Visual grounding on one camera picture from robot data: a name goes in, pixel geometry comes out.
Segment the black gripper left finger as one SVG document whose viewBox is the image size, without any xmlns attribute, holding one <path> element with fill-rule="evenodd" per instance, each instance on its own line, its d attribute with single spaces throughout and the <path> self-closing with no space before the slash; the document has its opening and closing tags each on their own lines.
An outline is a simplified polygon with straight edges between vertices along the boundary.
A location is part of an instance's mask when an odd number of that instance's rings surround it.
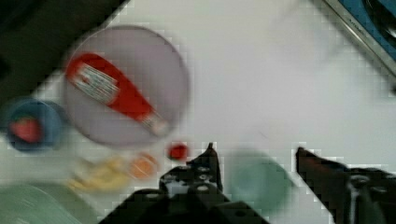
<svg viewBox="0 0 396 224">
<path fill-rule="evenodd" d="M 244 202 L 222 192 L 219 158 L 212 144 L 159 180 L 135 191 L 98 224 L 268 224 Z"/>
</svg>

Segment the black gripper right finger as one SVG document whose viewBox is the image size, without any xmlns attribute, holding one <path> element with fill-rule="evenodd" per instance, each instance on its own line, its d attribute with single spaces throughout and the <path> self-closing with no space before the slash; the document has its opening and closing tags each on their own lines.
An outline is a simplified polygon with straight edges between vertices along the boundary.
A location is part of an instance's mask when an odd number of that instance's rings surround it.
<svg viewBox="0 0 396 224">
<path fill-rule="evenodd" d="M 395 224 L 395 175 L 348 168 L 299 147 L 296 171 L 331 213 L 335 224 Z"/>
</svg>

